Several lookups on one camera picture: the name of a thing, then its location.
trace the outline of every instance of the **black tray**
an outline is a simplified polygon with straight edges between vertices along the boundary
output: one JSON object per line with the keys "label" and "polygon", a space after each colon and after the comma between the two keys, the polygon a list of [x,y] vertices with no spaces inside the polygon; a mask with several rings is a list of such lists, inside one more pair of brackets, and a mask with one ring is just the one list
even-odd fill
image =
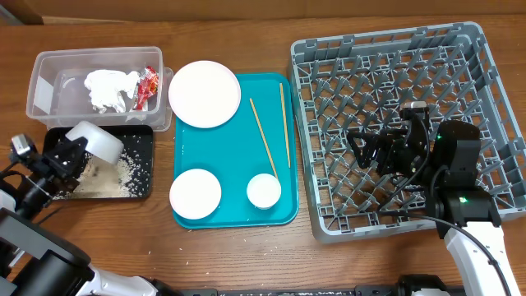
{"label": "black tray", "polygon": [[[134,158],[134,163],[140,166],[140,169],[136,169],[131,176],[131,178],[136,180],[136,183],[139,184],[139,187],[136,190],[136,197],[76,197],[67,198],[67,200],[116,200],[142,199],[148,197],[151,194],[153,178],[154,131],[152,128],[147,125],[111,126],[100,128],[122,141],[124,144],[123,153],[130,153],[128,155]],[[71,127],[55,127],[50,129],[44,139],[43,152],[51,150],[60,141],[63,141],[66,133],[71,129]],[[84,163],[81,164],[82,169],[80,169],[79,173],[74,176],[75,178],[79,178],[81,172],[84,170],[87,161],[83,161]],[[54,197],[53,199],[60,201],[64,198]]]}

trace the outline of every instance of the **clear plastic container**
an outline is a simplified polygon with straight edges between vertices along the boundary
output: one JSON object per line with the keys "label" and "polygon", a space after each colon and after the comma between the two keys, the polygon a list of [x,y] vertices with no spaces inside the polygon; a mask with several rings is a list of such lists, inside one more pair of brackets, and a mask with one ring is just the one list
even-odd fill
{"label": "clear plastic container", "polygon": [[[148,111],[106,113],[93,109],[90,91],[84,80],[95,70],[118,70],[126,74],[140,72],[146,66],[159,73],[157,95],[148,99]],[[157,47],[76,49],[42,52],[31,74],[26,113],[48,128],[73,127],[86,120],[98,126],[147,124],[154,131],[166,131],[172,121],[168,104],[168,86],[173,72],[163,65],[163,54]],[[123,94],[126,110],[133,104]]]}

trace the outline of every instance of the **white tissue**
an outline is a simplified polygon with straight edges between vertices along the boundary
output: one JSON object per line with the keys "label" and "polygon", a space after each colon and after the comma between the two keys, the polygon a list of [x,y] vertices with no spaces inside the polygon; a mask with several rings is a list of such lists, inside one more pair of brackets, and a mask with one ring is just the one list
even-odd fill
{"label": "white tissue", "polygon": [[99,113],[106,112],[107,108],[114,108],[115,112],[126,112],[126,105],[120,91],[126,92],[129,99],[133,93],[139,72],[132,71],[128,75],[124,72],[114,70],[97,70],[88,74],[84,86],[91,90],[90,98],[94,110]]}

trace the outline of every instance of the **white plate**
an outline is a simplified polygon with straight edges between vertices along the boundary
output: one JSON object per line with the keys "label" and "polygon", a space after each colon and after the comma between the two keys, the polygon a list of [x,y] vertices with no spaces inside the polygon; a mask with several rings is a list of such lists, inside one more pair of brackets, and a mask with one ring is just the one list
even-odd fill
{"label": "white plate", "polygon": [[248,183],[247,196],[252,205],[267,210],[281,197],[281,184],[273,175],[260,173]]}
{"label": "white plate", "polygon": [[218,179],[204,169],[190,169],[181,173],[170,188],[170,204],[182,218],[205,218],[221,201]]}
{"label": "white plate", "polygon": [[193,127],[211,128],[226,123],[238,111],[241,86],[220,63],[197,61],[175,73],[168,97],[179,119]]}

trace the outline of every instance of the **plastic container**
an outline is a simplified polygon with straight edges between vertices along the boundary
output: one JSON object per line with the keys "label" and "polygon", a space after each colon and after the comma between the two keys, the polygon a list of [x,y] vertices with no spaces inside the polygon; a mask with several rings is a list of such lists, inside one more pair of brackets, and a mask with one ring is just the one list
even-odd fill
{"label": "plastic container", "polygon": [[[478,185],[503,220],[526,214],[524,139],[482,28],[472,22],[299,40],[290,85],[302,144],[312,232],[324,243],[385,237],[435,223],[378,216],[395,189],[375,165],[360,169],[347,131],[400,127],[399,105],[423,100],[433,132],[442,120],[481,130]],[[336,213],[347,209],[329,227]],[[420,192],[400,193],[389,210],[424,210]]]}
{"label": "plastic container", "polygon": [[[90,91],[84,87],[90,72],[99,69],[140,72],[145,66],[159,73],[158,93],[149,98],[148,111],[115,113],[109,108],[101,114],[93,110]],[[172,119],[167,103],[171,77],[172,70],[164,67],[163,54],[156,47],[42,52],[31,74],[26,113],[48,128],[73,127],[86,120],[98,126],[146,124],[162,132],[169,128]],[[126,96],[124,100],[129,110],[132,100]],[[138,114],[145,116],[144,120],[134,117]]]}

